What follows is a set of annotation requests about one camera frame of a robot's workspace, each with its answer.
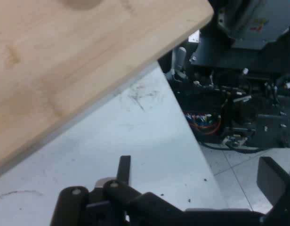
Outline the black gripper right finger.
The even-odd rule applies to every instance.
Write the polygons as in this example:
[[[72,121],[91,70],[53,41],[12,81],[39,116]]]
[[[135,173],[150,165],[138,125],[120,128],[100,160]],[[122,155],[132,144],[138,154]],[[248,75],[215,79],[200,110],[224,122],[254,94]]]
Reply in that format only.
[[[261,157],[257,185],[272,205],[261,225],[290,226],[290,175],[271,157]]]

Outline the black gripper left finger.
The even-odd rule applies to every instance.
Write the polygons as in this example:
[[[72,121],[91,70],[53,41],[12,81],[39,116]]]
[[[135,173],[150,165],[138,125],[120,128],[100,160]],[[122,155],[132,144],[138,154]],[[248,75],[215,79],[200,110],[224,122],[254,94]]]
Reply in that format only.
[[[153,193],[129,185],[131,156],[121,156],[115,179],[89,191],[82,186],[63,189],[52,226],[179,226],[185,213]]]

